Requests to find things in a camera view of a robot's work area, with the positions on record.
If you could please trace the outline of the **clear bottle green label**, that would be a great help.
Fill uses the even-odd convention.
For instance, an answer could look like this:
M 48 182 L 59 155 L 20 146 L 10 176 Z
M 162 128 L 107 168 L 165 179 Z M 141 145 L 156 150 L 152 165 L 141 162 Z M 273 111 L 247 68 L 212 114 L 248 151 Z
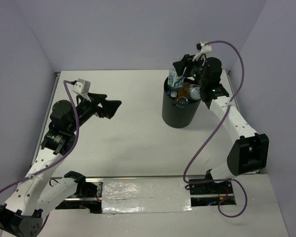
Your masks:
M 181 88 L 184 83 L 184 77 L 177 75 L 176 71 L 169 70 L 167 84 L 171 90 Z

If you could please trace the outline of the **orange juice bottle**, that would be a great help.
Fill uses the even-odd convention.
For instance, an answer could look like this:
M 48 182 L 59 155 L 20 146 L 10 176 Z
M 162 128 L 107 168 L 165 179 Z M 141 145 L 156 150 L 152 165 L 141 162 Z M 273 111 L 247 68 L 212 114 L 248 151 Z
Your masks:
M 180 97 L 185 97 L 185 98 L 189 99 L 190 98 L 190 86 L 191 86 L 191 83 L 184 82 L 181 89 L 178 91 L 178 95 L 175 100 L 178 101 L 178 99 Z

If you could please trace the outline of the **clear square plastic bottle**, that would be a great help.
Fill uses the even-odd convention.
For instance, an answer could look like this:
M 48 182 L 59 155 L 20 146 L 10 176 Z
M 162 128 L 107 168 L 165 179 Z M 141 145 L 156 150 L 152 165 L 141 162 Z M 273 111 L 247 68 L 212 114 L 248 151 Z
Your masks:
M 191 85 L 188 89 L 188 95 L 191 100 L 198 101 L 201 99 L 200 87 L 198 85 Z

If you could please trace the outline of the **clear bottle blue cap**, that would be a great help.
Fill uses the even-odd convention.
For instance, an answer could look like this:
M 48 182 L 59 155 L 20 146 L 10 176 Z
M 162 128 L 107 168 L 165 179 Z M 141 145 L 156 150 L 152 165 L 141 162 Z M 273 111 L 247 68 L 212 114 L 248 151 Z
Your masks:
M 188 99 L 184 96 L 181 96 L 177 99 L 176 106 L 180 109 L 184 109 L 188 104 Z

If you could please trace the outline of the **clear water bottle colourful label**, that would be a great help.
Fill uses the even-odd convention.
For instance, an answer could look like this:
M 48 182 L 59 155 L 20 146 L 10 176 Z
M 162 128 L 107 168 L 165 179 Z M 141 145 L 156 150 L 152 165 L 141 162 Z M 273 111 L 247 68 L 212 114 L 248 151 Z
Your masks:
M 177 91 L 167 90 L 165 92 L 166 92 L 166 95 L 169 96 L 172 99 L 175 99 L 177 97 L 177 95 L 178 95 L 178 92 Z

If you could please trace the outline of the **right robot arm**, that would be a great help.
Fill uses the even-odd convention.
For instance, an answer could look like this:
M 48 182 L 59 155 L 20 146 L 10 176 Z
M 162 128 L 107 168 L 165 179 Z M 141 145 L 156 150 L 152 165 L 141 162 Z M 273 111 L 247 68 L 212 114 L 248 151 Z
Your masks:
M 192 77 L 199 88 L 200 98 L 207 108 L 220 120 L 233 141 L 226 161 L 205 174 L 204 180 L 187 181 L 189 187 L 204 184 L 210 193 L 216 193 L 222 183 L 235 177 L 264 169 L 267 163 L 269 138 L 254 130 L 233 105 L 230 96 L 221 84 L 222 63 L 215 57 L 201 55 L 196 60 L 193 55 L 185 55 L 173 64 L 176 73 L 185 78 Z

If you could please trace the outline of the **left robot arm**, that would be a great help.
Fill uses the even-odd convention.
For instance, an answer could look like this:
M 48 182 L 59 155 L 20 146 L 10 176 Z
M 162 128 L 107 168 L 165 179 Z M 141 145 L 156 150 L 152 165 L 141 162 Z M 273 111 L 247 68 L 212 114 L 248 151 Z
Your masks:
M 75 171 L 66 173 L 54 187 L 47 188 L 47 184 L 62 163 L 62 157 L 77 144 L 76 125 L 83 125 L 92 116 L 111 119 L 122 104 L 106 97 L 88 93 L 87 98 L 76 97 L 77 105 L 68 100 L 53 105 L 41 153 L 28 171 L 27 179 L 0 205 L 1 230 L 15 237 L 36 237 L 43 228 L 43 221 L 64 199 L 87 194 L 86 177 Z

